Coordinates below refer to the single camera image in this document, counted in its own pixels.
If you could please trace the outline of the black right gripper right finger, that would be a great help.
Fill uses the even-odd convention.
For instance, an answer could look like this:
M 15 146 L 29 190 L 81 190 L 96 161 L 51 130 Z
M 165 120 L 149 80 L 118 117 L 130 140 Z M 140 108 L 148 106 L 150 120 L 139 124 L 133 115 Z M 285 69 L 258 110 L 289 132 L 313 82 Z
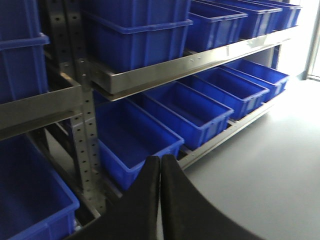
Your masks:
M 161 159 L 160 201 L 166 240 L 260 239 L 213 206 L 169 154 Z

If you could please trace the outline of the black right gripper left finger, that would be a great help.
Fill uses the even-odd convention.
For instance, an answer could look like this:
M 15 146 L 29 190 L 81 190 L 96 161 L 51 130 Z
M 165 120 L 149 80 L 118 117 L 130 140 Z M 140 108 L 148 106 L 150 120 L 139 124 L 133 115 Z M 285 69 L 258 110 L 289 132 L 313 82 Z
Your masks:
M 111 209 L 68 240 L 155 240 L 161 163 L 149 156 L 137 178 Z

